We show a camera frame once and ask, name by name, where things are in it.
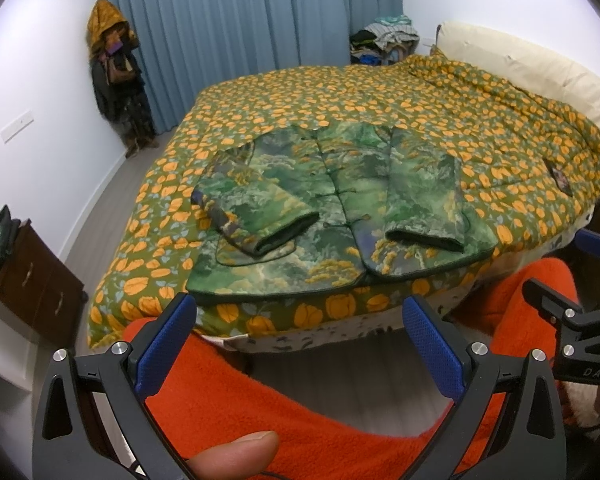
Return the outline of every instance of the pillow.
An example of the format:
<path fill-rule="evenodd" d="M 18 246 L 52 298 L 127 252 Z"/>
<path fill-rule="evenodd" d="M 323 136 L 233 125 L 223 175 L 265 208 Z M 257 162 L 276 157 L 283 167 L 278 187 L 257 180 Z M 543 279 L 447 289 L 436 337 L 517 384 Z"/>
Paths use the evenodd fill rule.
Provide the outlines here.
<path fill-rule="evenodd" d="M 579 63 L 510 34 L 461 22 L 442 23 L 436 46 L 449 59 L 565 102 L 600 128 L 600 78 Z"/>

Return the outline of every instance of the clothes on shelf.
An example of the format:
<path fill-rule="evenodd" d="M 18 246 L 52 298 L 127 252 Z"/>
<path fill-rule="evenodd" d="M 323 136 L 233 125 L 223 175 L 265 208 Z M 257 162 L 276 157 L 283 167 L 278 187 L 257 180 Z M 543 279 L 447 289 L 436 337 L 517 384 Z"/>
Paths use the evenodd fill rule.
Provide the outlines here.
<path fill-rule="evenodd" d="M 132 53 L 139 46 L 138 37 L 118 8 L 107 0 L 96 2 L 87 30 L 98 109 L 110 122 L 128 124 L 123 136 L 126 157 L 147 146 L 157 147 L 142 71 Z"/>
<path fill-rule="evenodd" d="M 420 37 L 411 19 L 403 14 L 377 18 L 349 39 L 353 64 L 377 66 L 403 60 L 413 51 Z"/>
<path fill-rule="evenodd" d="M 365 30 L 376 35 L 376 45 L 384 50 L 390 43 L 403 43 L 405 41 L 417 41 L 418 32 L 407 16 L 397 16 L 394 23 L 387 25 L 389 18 L 380 18 L 365 27 Z"/>

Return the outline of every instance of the brown bag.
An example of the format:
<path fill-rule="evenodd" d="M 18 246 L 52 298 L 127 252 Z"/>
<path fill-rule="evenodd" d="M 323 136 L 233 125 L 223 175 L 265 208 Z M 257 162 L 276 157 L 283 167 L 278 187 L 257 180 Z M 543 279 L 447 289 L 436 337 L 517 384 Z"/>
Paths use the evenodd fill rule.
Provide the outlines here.
<path fill-rule="evenodd" d="M 133 81 L 136 78 L 136 72 L 134 72 L 131 63 L 125 57 L 125 68 L 126 70 L 120 70 L 116 67 L 116 64 L 113 61 L 112 57 L 108 57 L 106 60 L 107 64 L 107 79 L 109 80 L 110 85 L 126 83 L 128 81 Z"/>

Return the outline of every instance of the wooden dresser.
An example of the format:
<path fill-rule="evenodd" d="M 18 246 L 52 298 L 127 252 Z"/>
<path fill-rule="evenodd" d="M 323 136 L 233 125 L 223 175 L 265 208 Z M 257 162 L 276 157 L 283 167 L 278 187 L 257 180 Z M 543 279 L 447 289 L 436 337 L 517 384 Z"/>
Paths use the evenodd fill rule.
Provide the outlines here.
<path fill-rule="evenodd" d="M 57 348 L 72 348 L 87 295 L 29 221 L 0 269 L 0 302 Z"/>

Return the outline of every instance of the orange flower pattern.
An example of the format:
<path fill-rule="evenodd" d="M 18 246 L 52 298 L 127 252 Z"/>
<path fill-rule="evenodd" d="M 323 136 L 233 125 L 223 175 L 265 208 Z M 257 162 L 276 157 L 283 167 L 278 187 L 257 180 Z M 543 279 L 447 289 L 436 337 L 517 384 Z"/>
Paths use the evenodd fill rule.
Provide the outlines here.
<path fill-rule="evenodd" d="M 120 326 L 138 311 L 159 314 L 170 289 L 183 290 L 211 225 L 191 206 L 190 195 L 218 149 L 292 124 L 314 129 L 331 121 L 416 131 L 460 158 L 464 198 L 498 236 L 497 255 L 529 250 L 556 237 L 600 197 L 600 130 L 595 124 L 569 105 L 517 89 L 440 53 L 410 56 L 390 67 L 307 66 L 225 81 L 200 93 L 146 174 L 114 262 L 95 291 L 100 301 L 90 309 L 90 345 L 116 341 Z M 543 157 L 568 177 L 573 197 L 560 192 Z M 146 264 L 138 266 L 139 260 Z M 298 325 L 396 307 L 412 291 L 428 296 L 453 288 L 477 276 L 484 264 L 413 283 L 345 290 L 342 297 L 330 292 L 288 305 L 241 303 L 237 317 L 233 309 L 221 309 L 221 315 L 216 304 L 199 305 L 197 328 L 216 336 L 298 330 Z"/>

